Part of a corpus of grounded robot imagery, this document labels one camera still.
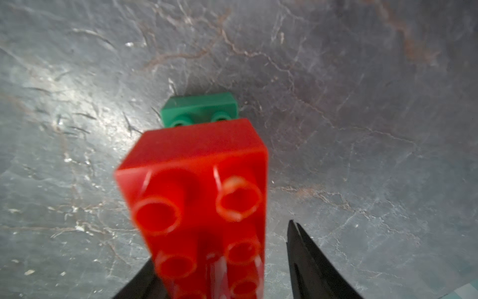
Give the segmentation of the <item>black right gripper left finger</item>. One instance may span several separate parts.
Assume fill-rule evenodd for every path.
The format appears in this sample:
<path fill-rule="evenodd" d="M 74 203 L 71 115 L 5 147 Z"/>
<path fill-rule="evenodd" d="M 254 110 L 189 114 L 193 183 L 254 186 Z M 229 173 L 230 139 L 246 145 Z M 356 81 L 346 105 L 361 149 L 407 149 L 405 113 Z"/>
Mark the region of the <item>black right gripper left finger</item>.
<path fill-rule="evenodd" d="M 119 291 L 113 299 L 167 299 L 168 291 L 156 275 L 152 258 Z"/>

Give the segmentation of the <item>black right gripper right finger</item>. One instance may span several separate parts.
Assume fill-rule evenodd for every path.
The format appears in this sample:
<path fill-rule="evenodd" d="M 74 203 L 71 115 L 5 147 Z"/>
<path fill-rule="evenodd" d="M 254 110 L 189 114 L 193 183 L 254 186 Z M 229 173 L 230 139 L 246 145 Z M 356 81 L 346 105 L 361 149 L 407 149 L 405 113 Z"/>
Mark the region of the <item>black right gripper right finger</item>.
<path fill-rule="evenodd" d="M 295 299 L 362 299 L 300 224 L 290 220 L 287 237 Z"/>

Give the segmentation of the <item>red lego brick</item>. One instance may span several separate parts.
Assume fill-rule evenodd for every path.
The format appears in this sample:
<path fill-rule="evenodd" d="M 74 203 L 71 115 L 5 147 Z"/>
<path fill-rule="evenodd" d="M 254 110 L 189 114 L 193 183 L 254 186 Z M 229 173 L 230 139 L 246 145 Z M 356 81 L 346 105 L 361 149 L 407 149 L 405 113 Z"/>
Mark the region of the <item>red lego brick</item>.
<path fill-rule="evenodd" d="M 244 118 L 141 136 L 114 177 L 168 299 L 263 297 L 267 174 Z"/>

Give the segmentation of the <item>green lego brick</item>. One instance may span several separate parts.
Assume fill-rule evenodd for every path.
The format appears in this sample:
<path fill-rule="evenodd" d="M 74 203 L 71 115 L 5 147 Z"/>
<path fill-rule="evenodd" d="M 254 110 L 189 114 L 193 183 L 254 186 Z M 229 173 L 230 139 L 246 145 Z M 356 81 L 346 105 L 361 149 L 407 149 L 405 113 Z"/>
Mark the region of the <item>green lego brick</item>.
<path fill-rule="evenodd" d="M 239 118 L 239 106 L 230 92 L 171 97 L 159 112 L 164 128 Z"/>

